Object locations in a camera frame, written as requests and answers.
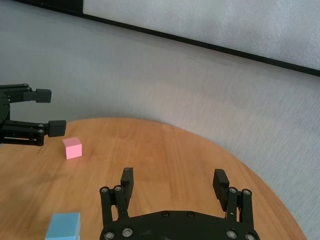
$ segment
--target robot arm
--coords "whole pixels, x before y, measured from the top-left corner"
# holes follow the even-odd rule
[[[51,90],[32,91],[28,84],[0,85],[0,144],[42,146],[44,137],[64,136],[65,120],[35,123],[10,120],[10,104],[26,101],[50,103]]]

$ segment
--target wooden table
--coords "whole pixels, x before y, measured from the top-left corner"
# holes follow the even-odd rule
[[[134,170],[130,216],[190,210],[224,217],[212,187],[214,169],[224,169],[231,186],[252,190],[261,240],[306,239],[253,171],[200,136],[146,120],[99,118],[68,123],[69,137],[82,141],[82,157],[66,160],[62,137],[46,138],[42,147],[0,147],[0,239],[43,240],[53,213],[80,212],[81,239],[98,240],[99,189],[119,184],[125,167]]]

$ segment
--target bolt head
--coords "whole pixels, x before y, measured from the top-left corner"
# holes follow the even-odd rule
[[[123,229],[122,236],[128,238],[132,235],[132,233],[133,233],[132,229],[127,227],[127,228]]]
[[[237,234],[235,231],[233,230],[228,230],[226,232],[226,235],[230,238],[230,239],[236,239],[237,238]]]
[[[169,212],[163,211],[161,215],[162,215],[162,217],[167,218],[167,217],[169,217]]]
[[[247,234],[245,235],[245,239],[246,239],[246,240],[256,240],[255,236],[253,236],[253,235],[250,234],[250,233],[247,233]]]
[[[186,214],[189,218],[194,218],[195,214],[192,211],[188,211]]]
[[[250,195],[251,192],[249,190],[243,190],[243,193],[246,194],[246,195]]]
[[[113,239],[115,236],[115,234],[112,231],[108,231],[105,235],[104,235],[104,239],[106,240],[110,240]]]

